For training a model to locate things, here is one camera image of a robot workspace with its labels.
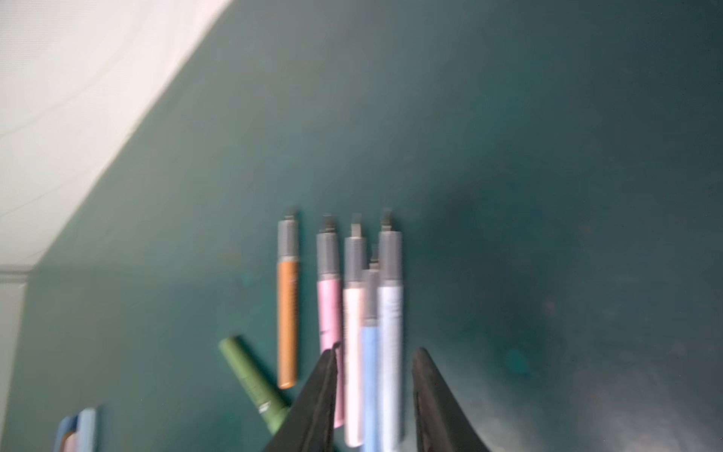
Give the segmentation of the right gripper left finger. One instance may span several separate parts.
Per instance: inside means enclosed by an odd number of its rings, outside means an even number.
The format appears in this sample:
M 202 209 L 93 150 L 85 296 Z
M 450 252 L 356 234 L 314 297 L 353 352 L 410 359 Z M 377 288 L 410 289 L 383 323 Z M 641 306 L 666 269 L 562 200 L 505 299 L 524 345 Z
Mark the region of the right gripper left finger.
M 321 354 L 282 427 L 264 450 L 333 451 L 337 380 L 337 348 L 332 348 Z

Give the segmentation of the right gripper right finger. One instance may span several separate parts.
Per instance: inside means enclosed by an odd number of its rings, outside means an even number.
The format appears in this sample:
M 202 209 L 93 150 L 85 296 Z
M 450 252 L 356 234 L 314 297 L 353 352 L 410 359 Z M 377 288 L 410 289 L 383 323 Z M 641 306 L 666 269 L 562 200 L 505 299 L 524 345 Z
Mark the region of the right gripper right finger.
M 418 451 L 490 452 L 425 348 L 414 354 L 412 381 Z

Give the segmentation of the dark green pen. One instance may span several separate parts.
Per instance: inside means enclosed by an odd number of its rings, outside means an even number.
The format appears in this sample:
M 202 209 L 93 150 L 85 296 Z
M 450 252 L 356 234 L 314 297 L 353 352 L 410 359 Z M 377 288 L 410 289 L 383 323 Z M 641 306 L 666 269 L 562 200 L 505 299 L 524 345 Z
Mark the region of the dark green pen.
M 239 336 L 227 337 L 218 343 L 218 349 L 239 380 L 256 412 L 264 420 L 267 429 L 275 435 L 286 420 L 289 406 L 259 363 L 245 347 Z

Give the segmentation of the blue pen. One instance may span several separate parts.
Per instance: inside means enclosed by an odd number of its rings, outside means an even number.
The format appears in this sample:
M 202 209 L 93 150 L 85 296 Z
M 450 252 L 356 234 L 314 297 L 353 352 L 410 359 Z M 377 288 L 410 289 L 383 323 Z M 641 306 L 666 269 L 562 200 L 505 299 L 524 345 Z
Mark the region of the blue pen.
M 363 451 L 380 451 L 378 438 L 378 259 L 363 273 Z

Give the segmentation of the brown pen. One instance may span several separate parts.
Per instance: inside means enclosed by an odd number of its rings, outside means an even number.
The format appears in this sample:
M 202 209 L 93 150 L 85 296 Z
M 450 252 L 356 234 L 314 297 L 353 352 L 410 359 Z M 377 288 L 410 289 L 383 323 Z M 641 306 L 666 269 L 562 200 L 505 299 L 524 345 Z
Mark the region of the brown pen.
M 297 280 L 299 280 L 299 223 L 294 211 L 278 227 L 278 387 L 297 382 Z

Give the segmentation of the lavender white pen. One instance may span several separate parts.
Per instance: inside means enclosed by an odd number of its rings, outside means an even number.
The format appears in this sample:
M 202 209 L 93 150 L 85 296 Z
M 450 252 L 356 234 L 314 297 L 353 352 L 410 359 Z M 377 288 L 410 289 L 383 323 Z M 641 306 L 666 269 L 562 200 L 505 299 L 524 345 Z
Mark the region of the lavender white pen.
M 378 236 L 380 321 L 380 449 L 397 451 L 402 421 L 402 234 L 383 213 Z

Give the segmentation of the pale pink white pen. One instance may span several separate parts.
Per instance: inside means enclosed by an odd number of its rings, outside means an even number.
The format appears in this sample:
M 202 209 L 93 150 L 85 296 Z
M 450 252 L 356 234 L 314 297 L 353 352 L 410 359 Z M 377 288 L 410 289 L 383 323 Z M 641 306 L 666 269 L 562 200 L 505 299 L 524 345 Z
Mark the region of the pale pink white pen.
M 363 444 L 361 319 L 365 303 L 363 269 L 366 259 L 365 238 L 358 217 L 352 220 L 350 235 L 345 239 L 344 252 L 345 441 L 347 446 L 357 448 Z

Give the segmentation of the blue pen cap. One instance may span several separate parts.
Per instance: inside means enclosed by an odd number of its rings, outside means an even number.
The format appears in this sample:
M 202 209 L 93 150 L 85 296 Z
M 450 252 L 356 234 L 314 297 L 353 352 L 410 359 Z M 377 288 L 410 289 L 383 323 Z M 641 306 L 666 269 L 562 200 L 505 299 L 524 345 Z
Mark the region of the blue pen cap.
M 86 408 L 58 424 L 54 452 L 94 452 L 98 444 L 98 409 Z

